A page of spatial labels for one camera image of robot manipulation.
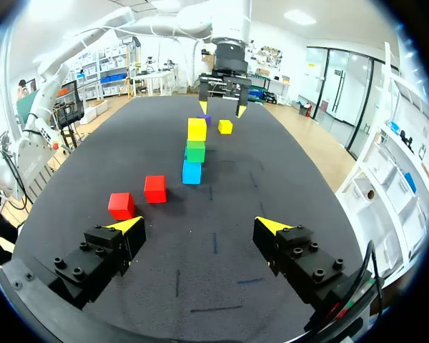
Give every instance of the desk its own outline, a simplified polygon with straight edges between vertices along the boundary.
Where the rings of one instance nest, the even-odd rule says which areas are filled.
[[[304,224],[322,249],[362,263],[335,195],[300,145],[263,107],[210,98],[202,184],[181,183],[187,118],[197,97],[142,97],[122,107],[76,149],[32,207],[14,256],[52,268],[83,231],[115,221],[112,192],[131,192],[146,220],[147,242],[124,277],[115,277],[84,311],[125,329],[191,340],[284,342],[303,333],[313,310],[275,278],[251,242],[255,216]],[[218,119],[234,123],[220,135]],[[146,175],[165,174],[168,202],[147,204]],[[241,281],[259,279],[242,284]],[[236,307],[213,312],[197,309]]]
[[[160,95],[172,95],[175,84],[174,84],[174,73],[173,71],[159,71],[156,73],[150,73],[146,75],[137,75],[132,77],[134,87],[134,97],[137,96],[137,89],[135,87],[135,81],[145,80],[147,83],[148,96],[153,95],[153,81],[157,80],[160,87]]]

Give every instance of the ceiling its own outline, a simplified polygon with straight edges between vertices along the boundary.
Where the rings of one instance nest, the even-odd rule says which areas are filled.
[[[204,0],[179,2],[184,7]],[[80,31],[121,6],[130,6],[137,18],[157,13],[147,0],[31,0],[29,3],[14,26],[11,77],[28,71],[35,57],[57,48],[64,35]],[[290,9],[306,12],[317,23],[300,26],[288,21],[283,14]],[[338,39],[381,49],[387,40],[392,51],[398,51],[392,25],[368,0],[252,0],[252,19],[309,39]]]
[[[308,39],[337,39],[398,52],[395,24],[370,0],[252,0],[252,19],[289,30]],[[317,23],[301,26],[283,14],[299,9]]]

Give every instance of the stacked cubes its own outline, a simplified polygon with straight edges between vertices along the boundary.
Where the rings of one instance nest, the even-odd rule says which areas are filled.
[[[182,172],[183,184],[200,184],[202,163],[205,161],[206,140],[207,122],[205,118],[189,118],[187,120],[187,142]]]

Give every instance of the blue bin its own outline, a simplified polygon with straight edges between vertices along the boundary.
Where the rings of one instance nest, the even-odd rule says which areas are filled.
[[[119,80],[122,80],[122,79],[125,79],[127,77],[127,74],[116,74],[116,75],[111,75],[109,78],[110,78],[110,81],[119,81]]]

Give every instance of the glass wall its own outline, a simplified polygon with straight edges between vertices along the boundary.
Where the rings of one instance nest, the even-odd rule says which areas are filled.
[[[383,79],[385,78],[384,69],[385,65],[383,63],[380,63],[379,61],[373,62],[372,86],[370,87],[368,101],[365,105],[364,115],[354,139],[347,148],[356,159],[364,147],[364,143],[370,133],[373,118],[375,117],[375,113],[380,105],[381,91],[383,90]],[[392,69],[392,73],[398,74],[398,71]],[[389,92],[391,97],[387,98],[385,106],[389,109],[390,117],[393,117],[393,113],[397,106],[399,90],[391,84]]]
[[[305,62],[305,75],[300,89],[299,100],[303,104],[312,104],[314,115],[317,101],[320,97],[322,84],[324,81],[324,70],[326,67],[327,49],[308,48]]]
[[[347,147],[363,110],[370,82],[370,59],[330,50],[329,64],[315,120]]]

